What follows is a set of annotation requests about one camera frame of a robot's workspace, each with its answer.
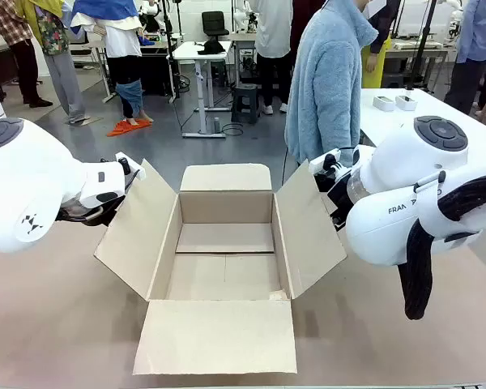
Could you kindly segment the mannequin in floral vest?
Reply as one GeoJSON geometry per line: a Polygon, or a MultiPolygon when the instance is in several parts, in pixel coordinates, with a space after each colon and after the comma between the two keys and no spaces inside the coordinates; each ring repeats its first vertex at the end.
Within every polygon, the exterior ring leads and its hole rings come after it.
{"type": "Polygon", "coordinates": [[[87,121],[90,117],[86,115],[67,36],[72,8],[65,0],[15,0],[15,9],[41,47],[67,121],[71,125],[87,121]]]}

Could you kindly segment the dark plastic stool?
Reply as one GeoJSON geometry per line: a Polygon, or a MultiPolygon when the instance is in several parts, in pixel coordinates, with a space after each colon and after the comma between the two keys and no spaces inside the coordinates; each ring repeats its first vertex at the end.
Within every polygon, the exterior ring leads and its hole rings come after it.
{"type": "Polygon", "coordinates": [[[243,83],[232,91],[232,122],[254,125],[258,121],[258,86],[243,83]]]}

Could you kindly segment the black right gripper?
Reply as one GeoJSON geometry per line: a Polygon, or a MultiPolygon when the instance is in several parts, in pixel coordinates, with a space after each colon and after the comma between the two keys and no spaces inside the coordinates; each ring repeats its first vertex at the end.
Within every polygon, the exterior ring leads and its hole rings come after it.
{"type": "Polygon", "coordinates": [[[314,175],[319,191],[324,192],[336,206],[336,209],[330,212],[336,231],[345,226],[347,215],[353,207],[353,202],[347,194],[347,182],[350,177],[351,169],[340,162],[336,162],[328,170],[314,175]]]}

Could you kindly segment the person in white top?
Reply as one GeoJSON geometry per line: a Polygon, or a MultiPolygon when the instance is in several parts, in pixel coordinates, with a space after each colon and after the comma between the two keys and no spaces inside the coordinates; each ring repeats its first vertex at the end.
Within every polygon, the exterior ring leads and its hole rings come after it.
{"type": "Polygon", "coordinates": [[[251,10],[258,14],[255,38],[257,64],[262,85],[263,112],[274,113],[274,73],[278,76],[281,113],[288,111],[291,87],[292,52],[290,45],[292,0],[248,0],[251,10]]]}

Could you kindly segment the black cloth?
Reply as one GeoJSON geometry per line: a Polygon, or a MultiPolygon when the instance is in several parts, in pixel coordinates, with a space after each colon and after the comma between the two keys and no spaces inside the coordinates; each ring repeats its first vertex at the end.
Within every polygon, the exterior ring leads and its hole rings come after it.
{"type": "Polygon", "coordinates": [[[221,53],[225,53],[226,50],[220,44],[217,38],[211,38],[208,41],[205,41],[202,44],[198,44],[202,48],[198,51],[198,55],[217,55],[221,53]]]}

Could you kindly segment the person in blue fleece jacket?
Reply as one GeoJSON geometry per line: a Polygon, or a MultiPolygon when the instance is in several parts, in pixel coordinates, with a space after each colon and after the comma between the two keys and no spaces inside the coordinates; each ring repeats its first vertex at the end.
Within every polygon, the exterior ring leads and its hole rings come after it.
{"type": "Polygon", "coordinates": [[[331,151],[350,167],[360,141],[361,50],[378,32],[364,12],[375,0],[326,0],[301,36],[285,143],[297,164],[331,151]]]}

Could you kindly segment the black tripod stand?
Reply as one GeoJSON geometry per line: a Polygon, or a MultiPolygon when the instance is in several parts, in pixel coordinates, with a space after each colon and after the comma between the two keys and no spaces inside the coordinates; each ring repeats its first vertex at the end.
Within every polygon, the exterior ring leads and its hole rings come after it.
{"type": "Polygon", "coordinates": [[[428,39],[428,35],[431,30],[431,24],[433,20],[433,15],[435,8],[437,6],[437,0],[428,0],[427,7],[424,12],[424,17],[422,19],[420,43],[416,52],[416,56],[413,58],[413,64],[411,68],[411,74],[407,82],[406,89],[411,91],[415,87],[416,76],[419,74],[421,63],[423,60],[424,49],[428,39]]]}

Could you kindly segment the white side table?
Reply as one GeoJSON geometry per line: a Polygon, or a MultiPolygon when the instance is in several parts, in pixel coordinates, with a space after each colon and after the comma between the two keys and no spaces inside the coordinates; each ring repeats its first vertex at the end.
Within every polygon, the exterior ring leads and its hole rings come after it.
{"type": "Polygon", "coordinates": [[[393,130],[419,116],[440,116],[457,124],[465,132],[469,141],[468,161],[486,157],[486,125],[456,110],[436,97],[420,90],[408,91],[404,88],[363,89],[360,94],[360,128],[373,145],[377,146],[393,130]],[[373,106],[377,96],[394,100],[396,96],[408,96],[416,101],[413,111],[398,107],[384,112],[373,106]]]}

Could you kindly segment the black office chair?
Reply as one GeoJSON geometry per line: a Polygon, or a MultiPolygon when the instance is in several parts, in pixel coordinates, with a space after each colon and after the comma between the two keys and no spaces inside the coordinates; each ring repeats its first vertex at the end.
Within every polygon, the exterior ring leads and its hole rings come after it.
{"type": "Polygon", "coordinates": [[[203,32],[216,40],[220,36],[227,36],[229,30],[225,27],[224,13],[222,11],[204,11],[202,13],[203,32]]]}

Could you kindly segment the white standing desk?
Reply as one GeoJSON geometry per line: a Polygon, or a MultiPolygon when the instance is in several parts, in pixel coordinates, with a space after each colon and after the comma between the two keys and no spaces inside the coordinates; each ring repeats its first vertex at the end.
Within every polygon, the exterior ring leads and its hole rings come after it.
{"type": "Polygon", "coordinates": [[[209,40],[204,42],[186,41],[173,51],[173,58],[179,63],[193,62],[197,84],[199,129],[181,132],[184,139],[225,139],[222,130],[207,129],[207,112],[228,112],[229,108],[216,108],[213,95],[212,62],[224,62],[231,49],[231,41],[209,40]]]}

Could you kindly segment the brown cardboard box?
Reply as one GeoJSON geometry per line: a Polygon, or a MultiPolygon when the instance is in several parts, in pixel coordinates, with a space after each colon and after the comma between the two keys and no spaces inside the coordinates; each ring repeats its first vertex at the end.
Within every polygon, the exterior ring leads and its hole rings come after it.
{"type": "Polygon", "coordinates": [[[143,168],[95,252],[148,304],[134,373],[296,373],[292,301],[346,256],[308,166],[143,168]]]}

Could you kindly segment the person in plaid shirt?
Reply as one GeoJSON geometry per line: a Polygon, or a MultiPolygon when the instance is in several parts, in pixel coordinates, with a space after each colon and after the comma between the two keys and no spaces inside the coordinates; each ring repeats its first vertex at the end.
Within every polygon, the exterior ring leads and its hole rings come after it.
{"type": "Polygon", "coordinates": [[[14,0],[0,0],[0,35],[15,57],[24,104],[30,108],[52,106],[51,101],[42,99],[38,94],[38,67],[32,33],[25,18],[17,14],[14,0]]]}

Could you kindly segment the orange cloth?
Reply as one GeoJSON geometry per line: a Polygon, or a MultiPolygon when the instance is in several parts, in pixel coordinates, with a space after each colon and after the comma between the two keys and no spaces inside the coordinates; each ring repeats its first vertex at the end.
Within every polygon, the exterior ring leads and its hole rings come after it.
{"type": "Polygon", "coordinates": [[[134,130],[139,130],[142,128],[146,128],[152,125],[151,121],[144,120],[144,119],[136,119],[135,120],[136,124],[131,124],[130,122],[123,120],[120,121],[113,130],[111,130],[108,134],[107,137],[116,137],[119,135],[124,135],[127,133],[130,133],[131,131],[134,130]]]}

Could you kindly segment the person in blue shirt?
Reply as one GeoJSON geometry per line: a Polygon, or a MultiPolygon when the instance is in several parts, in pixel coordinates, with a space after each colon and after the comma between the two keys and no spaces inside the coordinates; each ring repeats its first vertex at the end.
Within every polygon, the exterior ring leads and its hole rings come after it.
{"type": "Polygon", "coordinates": [[[444,102],[468,115],[486,70],[486,0],[468,0],[444,102]]]}

